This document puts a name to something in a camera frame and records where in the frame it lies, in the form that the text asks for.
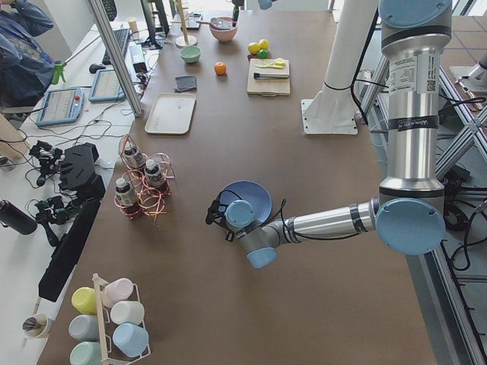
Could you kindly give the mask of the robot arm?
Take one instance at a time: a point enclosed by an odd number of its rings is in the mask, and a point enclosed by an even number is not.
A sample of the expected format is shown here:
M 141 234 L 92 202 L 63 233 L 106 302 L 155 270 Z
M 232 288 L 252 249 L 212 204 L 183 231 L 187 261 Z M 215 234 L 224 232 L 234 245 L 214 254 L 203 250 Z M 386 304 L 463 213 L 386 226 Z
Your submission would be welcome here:
M 277 248 L 305 240 L 344 240 L 376 231 L 391 249 L 420 256 L 441 242 L 444 187 L 434 171 L 439 126 L 440 56 L 451 38 L 449 1 L 381 1 L 381 49 L 389 62 L 387 176 L 369 202 L 298 217 L 271 219 L 265 190 L 235 182 L 211 203 L 207 224 L 239 240 L 253 267 L 272 262 Z
M 258 4 L 261 10 L 267 10 L 272 7 L 275 0 L 258 0 Z M 233 14 L 232 14 L 232 27 L 237 26 L 240 8 L 244 6 L 244 0 L 232 0 Z

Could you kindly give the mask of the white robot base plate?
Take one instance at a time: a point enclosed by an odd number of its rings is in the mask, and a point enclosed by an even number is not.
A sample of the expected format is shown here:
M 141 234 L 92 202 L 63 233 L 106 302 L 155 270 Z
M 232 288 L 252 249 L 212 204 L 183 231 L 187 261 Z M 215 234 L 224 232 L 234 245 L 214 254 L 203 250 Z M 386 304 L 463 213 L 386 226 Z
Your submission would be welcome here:
M 350 100 L 303 99 L 301 118 L 307 135 L 357 135 L 355 105 Z

